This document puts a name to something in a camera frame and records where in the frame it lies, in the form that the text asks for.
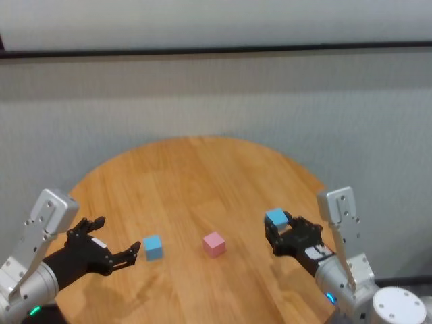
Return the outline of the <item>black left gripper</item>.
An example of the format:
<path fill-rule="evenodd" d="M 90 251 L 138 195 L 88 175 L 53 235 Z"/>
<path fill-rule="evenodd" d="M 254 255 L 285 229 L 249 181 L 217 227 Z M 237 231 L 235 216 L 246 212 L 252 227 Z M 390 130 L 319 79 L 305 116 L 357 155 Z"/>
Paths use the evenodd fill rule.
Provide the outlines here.
<path fill-rule="evenodd" d="M 97 273 L 108 276 L 113 271 L 135 264 L 141 247 L 139 241 L 111 257 L 107 248 L 102 248 L 92 240 L 92 236 L 87 235 L 101 229 L 104 224 L 105 217 L 98 217 L 95 220 L 82 218 L 67 232 L 64 247 L 43 259 L 43 263 L 54 273 L 60 290 L 86 274 Z"/>

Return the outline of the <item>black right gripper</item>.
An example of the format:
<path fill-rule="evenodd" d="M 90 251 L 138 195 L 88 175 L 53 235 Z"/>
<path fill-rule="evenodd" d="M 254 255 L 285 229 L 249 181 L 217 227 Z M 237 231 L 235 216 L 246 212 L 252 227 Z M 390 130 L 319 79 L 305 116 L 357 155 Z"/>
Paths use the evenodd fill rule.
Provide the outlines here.
<path fill-rule="evenodd" d="M 302 216 L 294 217 L 283 212 L 291 227 L 279 234 L 272 220 L 264 218 L 265 237 L 277 257 L 292 257 L 307 271 L 317 271 L 322 261 L 335 255 L 321 237 L 323 227 L 311 223 Z"/>

